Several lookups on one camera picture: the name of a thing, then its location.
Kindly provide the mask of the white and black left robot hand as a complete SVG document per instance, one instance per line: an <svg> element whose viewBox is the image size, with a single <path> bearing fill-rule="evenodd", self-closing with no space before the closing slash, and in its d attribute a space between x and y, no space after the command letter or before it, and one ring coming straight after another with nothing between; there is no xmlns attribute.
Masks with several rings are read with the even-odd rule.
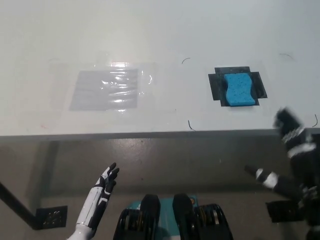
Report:
<svg viewBox="0 0 320 240"><path fill-rule="evenodd" d="M120 169L114 162L98 178L90 189L78 216L77 225L86 226L96 230L109 203L116 178Z"/></svg>

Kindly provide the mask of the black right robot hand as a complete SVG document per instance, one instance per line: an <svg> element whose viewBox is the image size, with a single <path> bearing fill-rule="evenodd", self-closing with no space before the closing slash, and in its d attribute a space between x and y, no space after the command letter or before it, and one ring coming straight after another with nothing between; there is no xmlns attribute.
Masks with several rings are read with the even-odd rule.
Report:
<svg viewBox="0 0 320 240"><path fill-rule="evenodd" d="M244 170L265 188L298 204L309 226L320 226L320 145L298 118L281 108L274 127L287 152L293 179L246 165Z"/></svg>

